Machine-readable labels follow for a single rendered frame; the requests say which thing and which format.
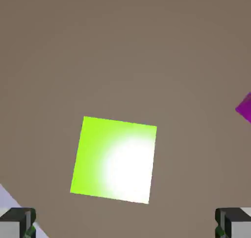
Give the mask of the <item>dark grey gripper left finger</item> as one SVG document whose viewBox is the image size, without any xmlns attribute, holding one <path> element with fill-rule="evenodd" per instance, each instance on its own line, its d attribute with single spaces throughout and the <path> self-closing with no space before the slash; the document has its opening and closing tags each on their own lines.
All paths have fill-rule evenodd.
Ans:
<svg viewBox="0 0 251 238">
<path fill-rule="evenodd" d="M 34 208 L 0 208 L 0 238 L 36 238 Z"/>
</svg>

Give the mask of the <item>small magenta cube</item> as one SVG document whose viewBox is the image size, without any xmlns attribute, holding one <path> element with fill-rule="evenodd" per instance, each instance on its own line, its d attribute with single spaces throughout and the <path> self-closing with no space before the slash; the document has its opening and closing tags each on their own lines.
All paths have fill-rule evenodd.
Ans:
<svg viewBox="0 0 251 238">
<path fill-rule="evenodd" d="M 245 120 L 251 123 L 251 92 L 249 92 L 242 102 L 235 108 Z"/>
</svg>

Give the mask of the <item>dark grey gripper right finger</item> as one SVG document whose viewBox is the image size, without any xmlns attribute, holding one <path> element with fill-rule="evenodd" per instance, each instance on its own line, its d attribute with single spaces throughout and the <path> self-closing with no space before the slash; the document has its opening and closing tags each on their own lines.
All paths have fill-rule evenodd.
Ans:
<svg viewBox="0 0 251 238">
<path fill-rule="evenodd" d="M 215 238 L 251 238 L 251 207 L 217 208 Z"/>
</svg>

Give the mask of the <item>small lime green cube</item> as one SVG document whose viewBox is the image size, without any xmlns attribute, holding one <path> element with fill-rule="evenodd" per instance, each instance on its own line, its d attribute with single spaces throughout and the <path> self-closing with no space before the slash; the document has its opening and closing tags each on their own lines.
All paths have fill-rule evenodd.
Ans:
<svg viewBox="0 0 251 238">
<path fill-rule="evenodd" d="M 70 192 L 148 204 L 157 127 L 83 118 Z"/>
</svg>

